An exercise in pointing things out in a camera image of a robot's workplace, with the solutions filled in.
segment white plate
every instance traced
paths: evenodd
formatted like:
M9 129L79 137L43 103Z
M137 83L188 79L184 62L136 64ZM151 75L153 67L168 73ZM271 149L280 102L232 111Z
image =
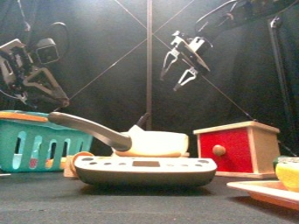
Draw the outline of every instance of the white plate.
M299 192L287 191L278 180L230 182L227 186L246 191L255 200L299 210Z

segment black curtain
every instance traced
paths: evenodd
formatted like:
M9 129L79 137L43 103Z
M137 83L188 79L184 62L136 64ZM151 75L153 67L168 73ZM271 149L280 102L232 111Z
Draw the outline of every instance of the black curtain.
M145 0L21 1L25 19L32 25L29 34L24 32L16 1L3 1L0 44L19 38L28 48L33 48L40 39L53 38L63 58L49 69L69 97L69 106L61 112L117 131L127 131L147 111L147 51L151 50L152 130L188 134L191 156L196 157L192 131L244 122L248 120L246 114L250 114L259 122L280 129L280 141L298 151L298 143L290 139L266 18L224 31L215 39L214 47L202 55L210 74L199 75L174 92L174 85L187 68L178 63L160 81L172 34L179 30L194 36L196 20L224 2L153 0L153 45L147 49ZM295 6L284 13L280 31L287 77L292 83L290 95L296 107L298 11ZM49 29L56 22L67 25L68 32L59 25ZM0 97L1 109L11 109L12 104L7 105L7 98ZM13 109L32 110L20 102ZM92 150L100 155L111 152L96 139Z

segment robotic arm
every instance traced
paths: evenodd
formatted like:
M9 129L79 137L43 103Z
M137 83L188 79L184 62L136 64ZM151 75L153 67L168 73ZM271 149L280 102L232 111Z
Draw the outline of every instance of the robotic arm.
M228 29L242 26L244 23L267 17L284 11L298 4L299 0L230 0L220 7L206 14L195 25L195 38L190 38L179 31L174 34L172 50L166 54L163 61L162 80L171 65L182 60L190 65L178 81L174 91L196 78L198 73L206 74L210 71L200 55L212 47L214 39ZM207 18L214 16L223 9L230 9L215 22Z
M69 105L68 96L51 71L47 67L33 65L25 45L19 39L0 46L0 68L0 78L13 96L5 95L33 108L39 107L40 102L48 102L57 107Z

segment plastic basket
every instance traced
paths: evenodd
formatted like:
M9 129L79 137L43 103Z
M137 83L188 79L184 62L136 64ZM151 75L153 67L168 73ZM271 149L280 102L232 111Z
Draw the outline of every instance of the plastic basket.
M4 172L61 171L61 159L89 151L91 142L91 135L52 122L0 119L0 168Z

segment red wooden box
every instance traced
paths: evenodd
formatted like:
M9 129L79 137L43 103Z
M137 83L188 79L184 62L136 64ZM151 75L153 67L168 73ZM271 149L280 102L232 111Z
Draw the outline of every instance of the red wooden box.
M212 158L219 176L243 178L275 177L274 160L279 156L279 129L259 122L239 122L198 129L200 158Z

